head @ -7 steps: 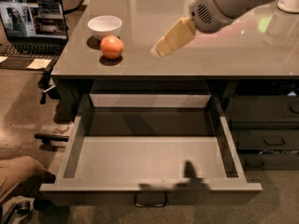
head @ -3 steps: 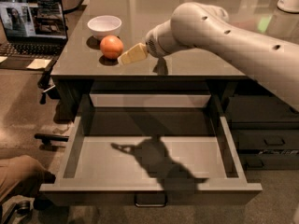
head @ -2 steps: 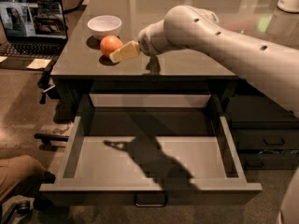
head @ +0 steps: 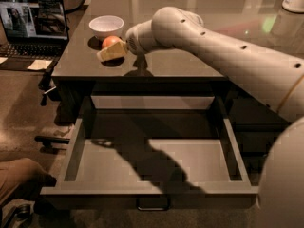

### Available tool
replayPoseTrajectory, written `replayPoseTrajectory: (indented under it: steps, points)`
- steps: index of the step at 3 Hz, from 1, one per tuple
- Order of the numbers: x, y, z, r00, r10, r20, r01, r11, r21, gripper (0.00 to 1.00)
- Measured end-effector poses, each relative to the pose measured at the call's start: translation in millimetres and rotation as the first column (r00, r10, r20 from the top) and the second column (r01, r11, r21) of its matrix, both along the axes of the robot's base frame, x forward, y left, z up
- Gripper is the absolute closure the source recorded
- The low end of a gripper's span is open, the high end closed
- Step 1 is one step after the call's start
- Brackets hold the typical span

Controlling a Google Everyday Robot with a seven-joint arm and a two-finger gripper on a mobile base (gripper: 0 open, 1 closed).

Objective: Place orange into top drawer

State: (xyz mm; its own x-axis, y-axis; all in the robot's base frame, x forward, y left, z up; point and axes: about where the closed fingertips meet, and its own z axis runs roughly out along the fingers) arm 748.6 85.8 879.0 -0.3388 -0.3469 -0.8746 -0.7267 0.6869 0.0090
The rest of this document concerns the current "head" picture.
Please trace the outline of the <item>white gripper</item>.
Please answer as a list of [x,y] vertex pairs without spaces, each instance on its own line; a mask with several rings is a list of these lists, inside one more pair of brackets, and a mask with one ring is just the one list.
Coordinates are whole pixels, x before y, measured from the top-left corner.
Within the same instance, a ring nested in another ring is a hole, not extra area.
[[151,20],[130,28],[126,32],[126,42],[102,43],[102,50],[97,53],[97,58],[101,62],[122,58],[128,52],[127,46],[135,55],[150,53],[158,48],[152,32]]

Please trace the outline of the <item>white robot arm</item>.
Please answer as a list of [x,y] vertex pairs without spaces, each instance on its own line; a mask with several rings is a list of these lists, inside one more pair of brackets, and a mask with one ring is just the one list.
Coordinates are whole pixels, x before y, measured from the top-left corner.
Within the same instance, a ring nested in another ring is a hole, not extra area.
[[264,163],[256,228],[304,228],[304,60],[213,32],[195,13],[174,7],[159,9],[97,57],[171,48],[193,54],[291,123]]

